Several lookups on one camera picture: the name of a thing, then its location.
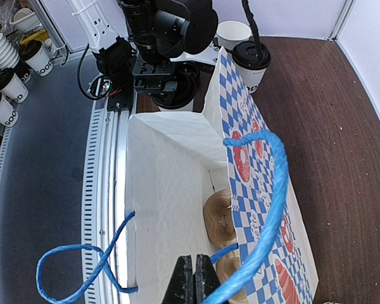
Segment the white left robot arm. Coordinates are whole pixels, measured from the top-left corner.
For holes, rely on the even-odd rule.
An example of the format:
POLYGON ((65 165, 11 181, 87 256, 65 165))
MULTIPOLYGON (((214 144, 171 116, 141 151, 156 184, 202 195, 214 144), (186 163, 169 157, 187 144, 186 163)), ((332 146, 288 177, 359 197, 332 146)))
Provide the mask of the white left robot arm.
POLYGON ((132 83, 133 50, 152 65, 182 53, 199 54, 212 42, 219 22, 211 1, 113 1, 113 8, 125 17, 129 42, 108 20, 103 1, 69 1, 69 5, 86 32, 86 50, 114 89, 132 83))

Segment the black plastic cup lid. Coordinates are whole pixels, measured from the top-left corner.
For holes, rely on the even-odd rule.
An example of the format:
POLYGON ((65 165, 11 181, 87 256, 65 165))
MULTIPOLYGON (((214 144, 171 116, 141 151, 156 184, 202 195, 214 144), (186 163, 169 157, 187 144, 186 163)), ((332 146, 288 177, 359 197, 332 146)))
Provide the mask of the black plastic cup lid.
POLYGON ((258 55, 255 43, 243 41, 237 44, 232 50, 234 62, 247 70, 263 70, 271 63, 269 49, 261 43, 262 53, 258 55))

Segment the background spare paper cups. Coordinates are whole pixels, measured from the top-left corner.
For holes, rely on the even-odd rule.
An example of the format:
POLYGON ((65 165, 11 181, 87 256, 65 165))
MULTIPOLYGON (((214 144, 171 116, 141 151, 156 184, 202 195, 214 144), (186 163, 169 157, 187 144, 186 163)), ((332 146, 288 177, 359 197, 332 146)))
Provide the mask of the background spare paper cups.
POLYGON ((24 102, 29 96, 26 83, 34 71, 39 76, 48 75, 53 69, 51 56, 45 44, 31 38, 16 49, 0 32, 0 124, 12 127, 18 120, 14 104, 24 102))

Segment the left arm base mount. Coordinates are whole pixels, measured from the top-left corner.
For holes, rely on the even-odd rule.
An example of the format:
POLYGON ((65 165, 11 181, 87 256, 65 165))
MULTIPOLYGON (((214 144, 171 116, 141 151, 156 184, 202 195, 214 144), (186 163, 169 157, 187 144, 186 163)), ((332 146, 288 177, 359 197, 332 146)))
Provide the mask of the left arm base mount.
POLYGON ((134 105, 132 68, 135 58, 129 41, 117 37, 116 42, 110 47, 100 49, 99 53, 93 53, 98 70, 110 80, 111 87, 114 89, 112 93, 106 95, 89 95, 82 87, 80 70, 88 50, 89 45, 87 44, 77 67, 77 85, 82 95, 92 101, 111 97, 111 106, 108 106, 108 111, 132 111, 134 105))

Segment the aluminium front rail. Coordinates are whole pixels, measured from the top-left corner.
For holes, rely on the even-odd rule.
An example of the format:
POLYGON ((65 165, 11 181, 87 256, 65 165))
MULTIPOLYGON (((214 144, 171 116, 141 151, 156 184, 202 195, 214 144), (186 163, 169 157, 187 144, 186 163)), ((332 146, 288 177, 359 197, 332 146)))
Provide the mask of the aluminium front rail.
MULTIPOLYGON (((95 101, 85 151, 81 242, 104 252, 118 228, 132 212, 133 203, 126 203, 127 138, 130 110, 109 111, 111 98, 95 101)), ((108 263, 121 287, 135 287, 136 223, 132 218, 113 247, 108 263)), ((95 251, 82 251, 84 281, 89 278, 100 257, 95 251)), ((119 292, 104 271, 97 276, 84 295, 85 303, 134 303, 135 294, 119 292)))

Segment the brown pulp cup carrier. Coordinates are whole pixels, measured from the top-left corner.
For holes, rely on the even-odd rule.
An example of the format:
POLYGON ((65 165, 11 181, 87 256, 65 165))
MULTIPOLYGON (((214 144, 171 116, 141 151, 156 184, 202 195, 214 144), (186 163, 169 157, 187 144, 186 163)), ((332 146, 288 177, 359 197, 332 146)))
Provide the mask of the brown pulp cup carrier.
MULTIPOLYGON (((203 207, 208 238, 218 249, 237 243, 232 221, 231 198, 230 189, 223 189, 211 195, 203 207)), ((223 284, 228 280, 240 266, 238 249, 219 258, 216 271, 220 283, 223 284)))

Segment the black plastic lid stack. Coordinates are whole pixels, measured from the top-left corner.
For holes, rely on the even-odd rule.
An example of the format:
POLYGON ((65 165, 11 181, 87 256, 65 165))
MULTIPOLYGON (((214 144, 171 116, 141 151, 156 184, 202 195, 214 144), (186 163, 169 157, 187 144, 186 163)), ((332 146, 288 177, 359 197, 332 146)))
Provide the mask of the black plastic lid stack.
POLYGON ((200 71, 193 62, 185 61, 181 63, 180 70, 190 76, 193 80, 196 80, 200 76, 200 71))

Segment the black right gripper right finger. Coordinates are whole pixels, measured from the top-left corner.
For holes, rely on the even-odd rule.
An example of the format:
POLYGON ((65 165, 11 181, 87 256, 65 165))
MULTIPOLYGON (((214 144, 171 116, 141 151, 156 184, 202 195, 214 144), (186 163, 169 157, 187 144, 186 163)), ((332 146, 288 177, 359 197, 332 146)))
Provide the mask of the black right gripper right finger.
POLYGON ((194 302, 203 303, 218 287, 220 287, 220 281, 210 257, 203 254, 197 255, 194 272, 194 302))

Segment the white paper coffee cup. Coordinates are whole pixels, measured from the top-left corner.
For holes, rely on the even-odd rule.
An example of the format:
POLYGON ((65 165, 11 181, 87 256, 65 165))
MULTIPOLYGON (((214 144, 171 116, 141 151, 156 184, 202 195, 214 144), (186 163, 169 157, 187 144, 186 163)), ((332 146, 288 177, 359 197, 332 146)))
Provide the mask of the white paper coffee cup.
POLYGON ((261 70, 249 70, 241 66, 238 66, 237 69, 249 93, 253 94, 258 89, 258 86, 261 83, 265 74, 266 68, 261 70))

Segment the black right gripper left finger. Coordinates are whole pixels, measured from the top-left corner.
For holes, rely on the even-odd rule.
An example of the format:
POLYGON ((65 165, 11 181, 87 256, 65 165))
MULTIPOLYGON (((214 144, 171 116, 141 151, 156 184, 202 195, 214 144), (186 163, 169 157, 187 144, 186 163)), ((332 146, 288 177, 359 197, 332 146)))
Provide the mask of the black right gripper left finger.
POLYGON ((180 256, 175 264, 162 304, 194 303, 193 263, 190 255, 180 256))

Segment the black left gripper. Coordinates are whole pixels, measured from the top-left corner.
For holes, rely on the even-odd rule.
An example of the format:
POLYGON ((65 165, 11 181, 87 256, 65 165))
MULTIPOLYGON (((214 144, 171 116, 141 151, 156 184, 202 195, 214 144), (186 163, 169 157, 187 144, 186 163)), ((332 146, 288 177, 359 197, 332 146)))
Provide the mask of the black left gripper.
POLYGON ((163 61, 158 64, 151 64, 138 56, 132 70, 134 89, 139 94, 173 93, 178 86, 178 80, 175 76, 176 69, 176 62, 163 61))

